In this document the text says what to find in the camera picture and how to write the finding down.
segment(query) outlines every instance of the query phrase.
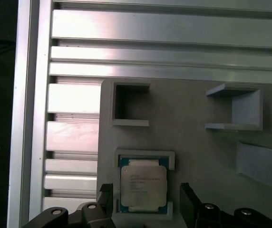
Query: screw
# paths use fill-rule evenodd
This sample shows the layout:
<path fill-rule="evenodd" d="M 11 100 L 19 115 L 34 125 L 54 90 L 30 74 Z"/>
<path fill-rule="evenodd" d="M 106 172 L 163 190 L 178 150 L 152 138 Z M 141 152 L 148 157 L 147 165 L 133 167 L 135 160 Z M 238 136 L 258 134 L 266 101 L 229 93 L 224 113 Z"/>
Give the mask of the screw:
<path fill-rule="evenodd" d="M 207 209 L 214 209 L 214 206 L 212 204 L 206 204 L 204 207 Z"/>
<path fill-rule="evenodd" d="M 61 210 L 54 210 L 54 211 L 52 211 L 52 214 L 53 215 L 58 215 L 58 214 L 60 214 L 62 211 Z"/>
<path fill-rule="evenodd" d="M 243 213 L 244 215 L 251 215 L 251 212 L 248 211 L 248 210 L 242 210 L 242 213 Z"/>
<path fill-rule="evenodd" d="M 95 204 L 88 205 L 88 208 L 89 209 L 94 209 L 94 208 L 96 208 L 96 205 Z"/>

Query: metal slat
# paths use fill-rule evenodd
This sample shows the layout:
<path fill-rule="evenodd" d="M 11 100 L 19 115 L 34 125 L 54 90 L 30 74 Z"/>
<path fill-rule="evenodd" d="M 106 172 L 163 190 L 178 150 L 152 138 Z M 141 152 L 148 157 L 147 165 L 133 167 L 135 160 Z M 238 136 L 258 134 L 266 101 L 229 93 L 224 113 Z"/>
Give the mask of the metal slat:
<path fill-rule="evenodd" d="M 221 8 L 234 10 L 272 11 L 269 0 L 54 0 L 59 3 L 110 3 L 167 7 Z"/>
<path fill-rule="evenodd" d="M 272 48 L 272 19 L 54 10 L 52 37 Z"/>
<path fill-rule="evenodd" d="M 68 213 L 74 213 L 78 206 L 82 203 L 92 202 L 94 199 L 77 199 L 77 198 L 54 198 L 45 197 L 44 198 L 44 209 L 51 207 L 62 207 L 68 210 Z"/>
<path fill-rule="evenodd" d="M 138 77 L 272 84 L 272 71 L 119 64 L 50 64 L 54 76 Z"/>
<path fill-rule="evenodd" d="M 99 118 L 100 84 L 49 84 L 49 113 L 88 114 Z"/>
<path fill-rule="evenodd" d="M 44 187 L 52 190 L 96 191 L 97 178 L 90 175 L 46 174 Z"/>
<path fill-rule="evenodd" d="M 241 51 L 217 53 L 203 50 L 181 51 L 53 46 L 51 48 L 51 59 L 62 62 L 137 63 L 272 70 L 272 53 L 259 55 L 258 53 L 242 53 Z"/>
<path fill-rule="evenodd" d="M 45 172 L 97 175 L 97 161 L 46 159 Z"/>
<path fill-rule="evenodd" d="M 56 151 L 52 154 L 53 159 L 60 160 L 82 160 L 82 161 L 97 161 L 98 155 L 96 154 L 84 154 L 83 152 L 71 152 L 71 151 Z"/>
<path fill-rule="evenodd" d="M 47 123 L 48 151 L 98 152 L 99 123 Z"/>

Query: gray platform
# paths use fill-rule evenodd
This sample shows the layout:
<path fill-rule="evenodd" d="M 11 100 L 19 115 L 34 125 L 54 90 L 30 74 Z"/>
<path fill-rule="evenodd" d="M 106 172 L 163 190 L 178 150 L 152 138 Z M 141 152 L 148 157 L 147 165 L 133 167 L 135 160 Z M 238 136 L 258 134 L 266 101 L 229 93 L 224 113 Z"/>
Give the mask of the gray platform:
<path fill-rule="evenodd" d="M 189 182 L 202 202 L 214 203 L 228 213 L 250 207 L 272 219 L 272 187 L 236 174 L 238 141 L 272 148 L 272 85 L 250 85 L 263 94 L 263 131 L 224 132 L 205 130 L 206 123 L 231 123 L 231 101 L 206 96 L 207 89 L 222 83 L 151 80 L 149 93 L 131 100 L 128 107 L 133 118 L 150 123 L 149 127 L 139 127 L 112 125 L 113 80 L 107 79 L 101 87 L 98 189 L 102 183 L 118 184 L 119 168 L 113 164 L 116 148 L 174 151 L 175 170 L 169 172 L 168 179 L 173 220 L 145 221 L 146 227 L 185 226 L 178 211 L 181 182 Z M 126 226 L 125 222 L 132 223 L 121 219 L 120 214 L 113 219 L 119 228 Z M 141 225 L 140 220 L 133 220 L 135 227 Z"/>

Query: silver metal panel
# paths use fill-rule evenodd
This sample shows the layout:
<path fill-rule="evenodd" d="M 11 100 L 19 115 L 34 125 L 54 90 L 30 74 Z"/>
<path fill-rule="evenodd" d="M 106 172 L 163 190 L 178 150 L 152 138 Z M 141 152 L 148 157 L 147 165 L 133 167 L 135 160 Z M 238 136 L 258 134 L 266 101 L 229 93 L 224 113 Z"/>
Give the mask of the silver metal panel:
<path fill-rule="evenodd" d="M 54 10 L 52 37 L 272 48 L 272 19 Z"/>
<path fill-rule="evenodd" d="M 52 62 L 54 76 L 139 77 L 272 84 L 272 72 L 182 66 L 144 66 Z"/>
<path fill-rule="evenodd" d="M 153 5 L 175 7 L 204 7 L 235 10 L 272 11 L 269 0 L 54 0 L 55 2 L 113 3 L 129 5 Z"/>
<path fill-rule="evenodd" d="M 74 213 L 78 206 L 82 203 L 92 202 L 94 199 L 76 199 L 76 198 L 44 198 L 44 209 L 51 207 L 62 207 L 68 210 L 68 213 Z"/>
<path fill-rule="evenodd" d="M 43 209 L 43 181 L 45 164 L 46 106 L 49 83 L 49 50 L 52 0 L 40 0 L 37 70 L 33 116 L 29 219 Z"/>
<path fill-rule="evenodd" d="M 46 159 L 45 172 L 97 175 L 97 161 Z"/>
<path fill-rule="evenodd" d="M 28 222 L 39 1 L 19 1 L 7 228 Z"/>
<path fill-rule="evenodd" d="M 45 189 L 95 191 L 97 178 L 91 175 L 46 174 Z"/>
<path fill-rule="evenodd" d="M 49 84 L 49 113 L 99 115 L 100 85 Z"/>
<path fill-rule="evenodd" d="M 46 150 L 97 153 L 98 131 L 98 123 L 49 121 L 47 124 Z"/>
<path fill-rule="evenodd" d="M 145 50 L 99 47 L 51 48 L 51 59 L 62 62 L 137 63 L 146 65 L 201 66 L 233 69 L 272 70 L 272 55 L 243 52 L 209 52 L 202 50 Z"/>

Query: black mechanical arm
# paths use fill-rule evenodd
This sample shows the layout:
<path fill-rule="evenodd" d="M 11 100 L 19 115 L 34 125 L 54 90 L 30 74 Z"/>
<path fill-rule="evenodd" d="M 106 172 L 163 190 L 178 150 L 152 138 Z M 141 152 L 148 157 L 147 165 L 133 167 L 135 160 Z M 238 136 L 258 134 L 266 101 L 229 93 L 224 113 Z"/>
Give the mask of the black mechanical arm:
<path fill-rule="evenodd" d="M 188 228 L 272 228 L 272 220 L 249 208 L 229 215 L 212 203 L 202 203 L 188 183 L 180 186 L 180 213 Z M 65 208 L 49 208 L 23 228 L 116 228 L 113 184 L 103 184 L 97 202 L 81 204 L 72 214 Z"/>

